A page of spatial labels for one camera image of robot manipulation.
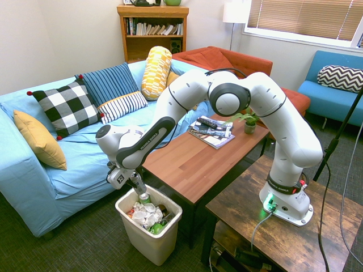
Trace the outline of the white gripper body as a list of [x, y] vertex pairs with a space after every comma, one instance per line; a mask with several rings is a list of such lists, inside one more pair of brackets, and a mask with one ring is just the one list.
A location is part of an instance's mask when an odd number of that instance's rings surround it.
[[121, 189], [122, 186], [131, 177], [133, 172], [133, 169], [113, 167], [108, 172], [107, 182], [111, 184], [114, 189]]

